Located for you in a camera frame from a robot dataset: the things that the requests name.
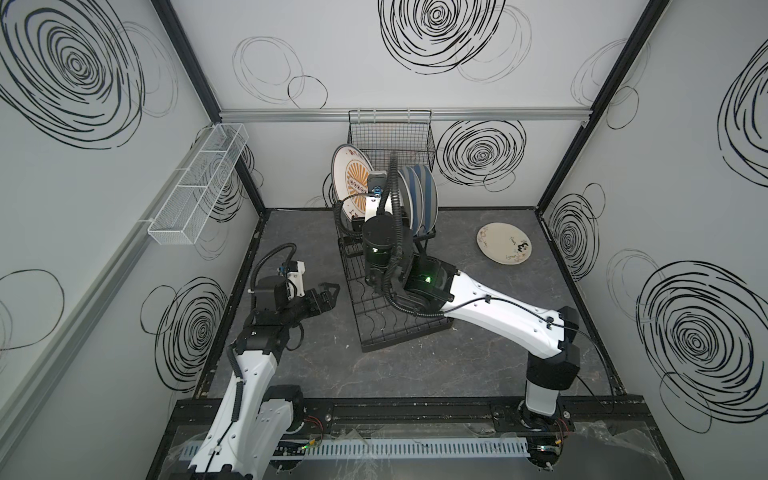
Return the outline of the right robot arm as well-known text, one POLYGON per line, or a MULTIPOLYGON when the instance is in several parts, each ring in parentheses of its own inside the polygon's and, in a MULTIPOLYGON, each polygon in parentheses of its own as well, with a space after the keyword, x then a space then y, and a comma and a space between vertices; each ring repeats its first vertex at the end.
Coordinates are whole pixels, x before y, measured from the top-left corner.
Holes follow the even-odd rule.
POLYGON ((524 348, 528 360, 521 410, 533 417, 554 417, 561 393, 580 372, 578 312, 530 305, 419 251, 415 221, 402 206, 409 197, 402 190, 405 184, 396 157, 387 171, 370 171, 354 187, 345 179, 332 183, 335 217, 341 217, 349 203, 363 204, 360 213, 337 224, 362 245, 366 283, 406 315, 465 321, 524 348))

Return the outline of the orange sunburst plate back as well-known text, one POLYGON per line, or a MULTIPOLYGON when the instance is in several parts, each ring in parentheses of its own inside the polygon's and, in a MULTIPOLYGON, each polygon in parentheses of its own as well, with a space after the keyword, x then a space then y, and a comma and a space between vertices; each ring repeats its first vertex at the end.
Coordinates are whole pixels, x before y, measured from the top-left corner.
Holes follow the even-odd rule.
POLYGON ((331 179, 336 197, 333 210, 337 226, 339 207, 342 207, 348 216, 364 218, 368 191, 367 178, 372 170, 366 154, 355 146, 342 144, 335 150, 331 179))

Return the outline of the white mesh wall shelf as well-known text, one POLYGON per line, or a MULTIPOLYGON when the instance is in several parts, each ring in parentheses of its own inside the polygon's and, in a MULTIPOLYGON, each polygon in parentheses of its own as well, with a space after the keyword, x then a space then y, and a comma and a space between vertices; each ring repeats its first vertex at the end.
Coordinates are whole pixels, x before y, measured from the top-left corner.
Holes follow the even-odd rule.
POLYGON ((248 139, 241 123, 217 123, 202 130, 191 159, 148 227, 155 242, 178 246, 198 241, 248 139))

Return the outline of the blue striped plate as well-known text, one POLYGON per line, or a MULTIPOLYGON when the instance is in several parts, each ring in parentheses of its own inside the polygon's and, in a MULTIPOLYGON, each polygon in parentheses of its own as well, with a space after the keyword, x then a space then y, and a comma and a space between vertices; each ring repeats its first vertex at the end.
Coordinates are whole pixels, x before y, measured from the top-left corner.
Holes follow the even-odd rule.
POLYGON ((426 165, 413 166, 414 172, 418 177, 423 196, 423 220, 420 232, 430 233, 436 223, 439 213, 438 188, 431 170, 426 165))
POLYGON ((411 230, 418 236, 424 227, 424 195, 421 181, 411 166, 400 169, 401 175, 408 187, 411 204, 411 230))

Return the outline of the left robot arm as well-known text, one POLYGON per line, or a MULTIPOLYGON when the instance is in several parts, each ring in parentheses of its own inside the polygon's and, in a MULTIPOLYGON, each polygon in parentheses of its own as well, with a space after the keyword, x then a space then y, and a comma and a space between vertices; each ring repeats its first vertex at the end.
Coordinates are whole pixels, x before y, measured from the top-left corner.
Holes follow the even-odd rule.
POLYGON ((254 267, 249 292, 253 307, 243 329, 226 349, 232 374, 211 427, 189 465, 171 479, 261 479, 279 443, 301 430, 304 396, 297 385, 272 378, 288 346, 290 331, 333 310, 336 283, 316 289, 303 284, 297 245, 278 245, 254 267))

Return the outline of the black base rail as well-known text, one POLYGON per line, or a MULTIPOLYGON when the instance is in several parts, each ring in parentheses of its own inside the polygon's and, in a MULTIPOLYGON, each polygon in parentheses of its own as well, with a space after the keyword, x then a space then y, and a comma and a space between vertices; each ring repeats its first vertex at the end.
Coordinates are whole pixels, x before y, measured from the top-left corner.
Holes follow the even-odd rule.
MULTIPOLYGON (((347 425, 490 422, 503 432, 521 427, 524 400, 511 397, 306 398, 300 411, 321 421, 325 432, 347 425)), ((565 396, 557 416, 569 422, 645 420, 651 416, 636 395, 565 396)))

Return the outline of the cream plate with cat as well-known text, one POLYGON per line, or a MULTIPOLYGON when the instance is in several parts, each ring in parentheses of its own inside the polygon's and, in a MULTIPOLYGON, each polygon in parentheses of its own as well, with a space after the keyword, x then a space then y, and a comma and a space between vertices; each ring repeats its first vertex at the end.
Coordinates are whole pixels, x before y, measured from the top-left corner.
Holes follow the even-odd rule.
POLYGON ((481 252, 501 265, 519 265, 532 253, 532 242, 518 227, 501 222, 482 226, 476 235, 481 252))

